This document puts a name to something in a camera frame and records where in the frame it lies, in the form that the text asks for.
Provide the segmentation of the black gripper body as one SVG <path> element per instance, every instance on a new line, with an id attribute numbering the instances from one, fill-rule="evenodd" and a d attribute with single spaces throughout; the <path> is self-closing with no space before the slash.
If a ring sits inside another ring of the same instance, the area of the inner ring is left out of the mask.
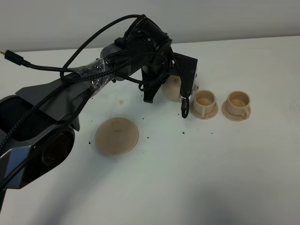
<path id="1" fill-rule="evenodd" d="M 122 50 L 135 49 L 141 53 L 139 59 L 119 70 L 119 78 L 130 77 L 138 70 L 142 80 L 136 81 L 144 92 L 143 100 L 152 103 L 153 98 L 166 80 L 170 67 L 171 39 L 152 20 L 142 15 L 137 18 L 123 37 L 117 39 L 117 47 Z"/>

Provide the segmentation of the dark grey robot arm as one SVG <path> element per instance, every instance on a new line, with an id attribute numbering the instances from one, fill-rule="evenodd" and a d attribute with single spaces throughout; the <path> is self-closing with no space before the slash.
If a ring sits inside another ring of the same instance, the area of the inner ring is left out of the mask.
<path id="1" fill-rule="evenodd" d="M 61 164 L 70 154 L 79 114 L 109 82 L 127 80 L 152 88 L 162 83 L 171 60 L 171 39 L 145 15 L 123 37 L 85 66 L 70 65 L 98 35 L 94 34 L 62 67 L 38 66 L 6 50 L 6 60 L 39 71 L 58 72 L 53 82 L 25 87 L 0 101 L 0 197 L 21 189 Z"/>

